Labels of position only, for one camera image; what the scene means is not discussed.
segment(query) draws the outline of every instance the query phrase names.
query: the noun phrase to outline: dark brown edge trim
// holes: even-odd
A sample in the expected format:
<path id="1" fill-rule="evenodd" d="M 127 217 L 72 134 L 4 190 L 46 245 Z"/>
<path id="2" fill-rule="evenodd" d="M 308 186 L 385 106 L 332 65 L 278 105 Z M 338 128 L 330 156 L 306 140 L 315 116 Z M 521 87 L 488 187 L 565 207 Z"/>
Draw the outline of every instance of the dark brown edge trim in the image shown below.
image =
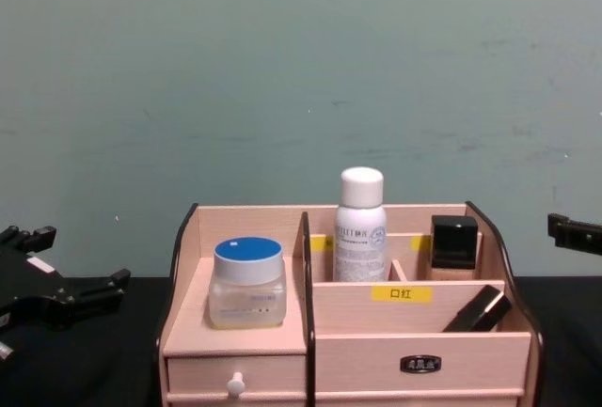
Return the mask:
<path id="1" fill-rule="evenodd" d="M 167 317 L 169 316 L 169 310 L 171 309 L 171 303 L 173 302 L 173 294 L 176 289 L 176 274 L 178 272 L 178 263 L 180 262 L 180 248 L 182 246 L 182 236 L 186 227 L 188 227 L 188 223 L 190 219 L 195 214 L 198 208 L 198 203 L 194 203 L 188 213 L 185 215 L 182 224 L 178 228 L 178 233 L 176 235 L 176 242 L 173 246 L 173 253 L 171 257 L 171 268 L 169 270 L 169 289 L 167 292 L 167 297 L 165 304 L 163 306 L 163 310 L 161 312 L 161 316 L 159 317 L 157 329 L 155 331 L 155 341 L 154 341 L 154 349 L 152 352 L 152 387 L 150 390 L 150 399 L 149 405 L 161 405 L 161 383 L 160 383 L 160 375 L 159 375 L 159 347 L 161 344 L 161 335 L 163 334 L 163 329 L 166 325 Z"/>
<path id="2" fill-rule="evenodd" d="M 303 224 L 303 272 L 305 283 L 305 317 L 307 323 L 306 356 L 306 405 L 316 405 L 316 332 L 313 320 L 313 281 L 311 279 L 311 246 L 309 233 L 309 215 L 307 211 L 301 214 Z"/>
<path id="3" fill-rule="evenodd" d="M 541 399 L 541 390 L 544 381 L 544 372 L 545 372 L 545 356 L 544 356 L 544 336 L 542 334 L 542 329 L 539 324 L 539 321 L 535 318 L 535 316 L 531 313 L 531 309 L 525 304 L 525 302 L 520 297 L 518 289 L 515 284 L 515 275 L 512 271 L 512 264 L 510 263 L 510 259 L 508 258 L 508 251 L 506 249 L 506 244 L 504 243 L 501 234 L 499 233 L 498 228 L 494 225 L 493 222 L 489 220 L 489 218 L 471 201 L 467 201 L 467 206 L 471 208 L 483 221 L 491 228 L 494 236 L 496 237 L 496 241 L 498 242 L 499 252 L 503 258 L 504 263 L 504 271 L 506 272 L 506 277 L 508 278 L 508 286 L 510 287 L 510 291 L 515 298 L 515 303 L 518 309 L 525 315 L 527 321 L 535 331 L 537 337 L 537 346 L 539 348 L 539 361 L 537 362 L 537 380 L 535 383 L 535 393 L 533 396 L 533 406 L 538 406 Z"/>

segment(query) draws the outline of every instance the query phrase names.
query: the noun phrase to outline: white bottle cap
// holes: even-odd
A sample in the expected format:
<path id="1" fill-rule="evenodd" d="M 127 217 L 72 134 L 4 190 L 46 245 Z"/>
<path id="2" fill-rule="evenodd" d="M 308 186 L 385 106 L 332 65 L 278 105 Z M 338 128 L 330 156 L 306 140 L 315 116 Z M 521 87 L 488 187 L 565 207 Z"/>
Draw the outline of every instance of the white bottle cap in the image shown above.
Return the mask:
<path id="1" fill-rule="evenodd" d="M 341 204 L 376 208 L 383 203 L 383 174 L 370 167 L 350 167 L 341 173 Z"/>
<path id="2" fill-rule="evenodd" d="M 234 238 L 217 245 L 214 274 L 235 285 L 262 285 L 282 274 L 282 247 L 267 238 Z"/>

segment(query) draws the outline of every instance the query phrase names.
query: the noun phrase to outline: pink wooden box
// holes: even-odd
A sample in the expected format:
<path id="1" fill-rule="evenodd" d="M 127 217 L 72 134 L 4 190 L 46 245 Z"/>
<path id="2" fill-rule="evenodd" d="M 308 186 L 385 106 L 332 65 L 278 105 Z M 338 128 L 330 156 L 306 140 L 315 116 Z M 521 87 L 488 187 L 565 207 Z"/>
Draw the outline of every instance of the pink wooden box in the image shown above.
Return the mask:
<path id="1" fill-rule="evenodd" d="M 165 407 L 189 406 L 533 406 L 542 336 L 515 289 L 503 240 L 473 204 L 387 205 L 389 281 L 334 283 L 336 206 L 200 207 L 186 215 L 174 250 L 168 313 L 157 339 Z M 423 281 L 431 216 L 473 216 L 478 279 Z M 287 277 L 281 326 L 214 330 L 207 289 L 214 247 L 234 236 L 279 241 Z M 513 309 L 488 333 L 441 333 L 485 285 L 504 289 Z M 386 302 L 412 290 L 419 302 Z M 438 371 L 400 371 L 411 355 L 440 357 Z M 243 374 L 246 389 L 229 398 Z"/>

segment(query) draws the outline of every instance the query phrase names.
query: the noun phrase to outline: black bottle cap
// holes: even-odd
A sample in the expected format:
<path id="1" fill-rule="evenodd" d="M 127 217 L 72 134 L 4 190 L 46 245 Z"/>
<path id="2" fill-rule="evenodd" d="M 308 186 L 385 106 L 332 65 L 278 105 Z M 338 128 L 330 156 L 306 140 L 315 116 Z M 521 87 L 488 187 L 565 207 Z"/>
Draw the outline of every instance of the black bottle cap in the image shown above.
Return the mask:
<path id="1" fill-rule="evenodd" d="M 482 290 L 460 311 L 443 332 L 488 332 L 512 308 L 512 303 L 491 285 Z"/>
<path id="2" fill-rule="evenodd" d="M 477 221 L 470 216 L 441 216 L 432 219 L 431 267 L 475 269 Z"/>

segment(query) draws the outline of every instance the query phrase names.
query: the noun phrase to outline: blue jar lid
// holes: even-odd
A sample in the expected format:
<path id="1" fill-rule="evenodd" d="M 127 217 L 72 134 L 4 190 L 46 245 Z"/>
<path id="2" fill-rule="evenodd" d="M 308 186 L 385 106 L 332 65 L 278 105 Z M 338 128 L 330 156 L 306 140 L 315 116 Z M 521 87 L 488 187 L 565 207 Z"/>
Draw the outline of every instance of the blue jar lid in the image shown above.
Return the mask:
<path id="1" fill-rule="evenodd" d="M 259 285 L 282 274 L 282 246 L 267 238 L 246 236 L 218 244 L 214 273 L 238 285 Z"/>

